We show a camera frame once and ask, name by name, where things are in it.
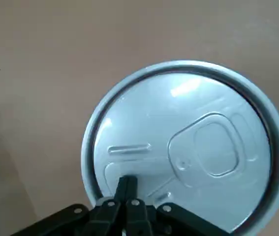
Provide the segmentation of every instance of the can lid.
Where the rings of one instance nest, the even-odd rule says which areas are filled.
[[[136,175],[146,204],[173,202],[234,231],[270,178],[270,144],[255,108],[206,71],[149,68],[140,75],[111,91],[93,127],[103,196],[114,195],[119,177]]]

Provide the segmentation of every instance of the can rim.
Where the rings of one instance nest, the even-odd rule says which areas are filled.
[[[96,200],[102,197],[93,168],[93,144],[99,121],[115,97],[125,89],[152,75],[167,72],[193,72],[227,84],[245,98],[260,116],[271,147],[272,169],[270,179],[258,207],[235,230],[236,233],[241,235],[258,233],[279,208],[279,113],[270,99],[247,78],[226,67],[204,61],[167,61],[142,68],[117,83],[102,98],[87,124],[81,149],[82,178],[91,204],[95,206]]]

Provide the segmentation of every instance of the embossed score line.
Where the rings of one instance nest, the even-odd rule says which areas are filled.
[[[114,154],[134,154],[143,153],[151,150],[150,144],[137,144],[137,145],[124,145],[124,146],[111,146],[108,148],[110,155]]]

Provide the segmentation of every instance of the tan surface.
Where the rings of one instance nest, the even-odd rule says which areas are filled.
[[[80,145],[94,106],[170,59],[227,65],[279,110],[279,0],[0,0],[0,236],[88,204]],[[279,211],[262,235],[279,235]]]

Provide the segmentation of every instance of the silver lid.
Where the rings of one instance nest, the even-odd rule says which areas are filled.
[[[271,148],[259,115],[206,71],[154,73],[151,66],[137,73],[111,91],[92,128],[89,153],[102,195],[114,195],[119,177],[136,175],[146,204],[174,202],[234,231],[270,178]]]

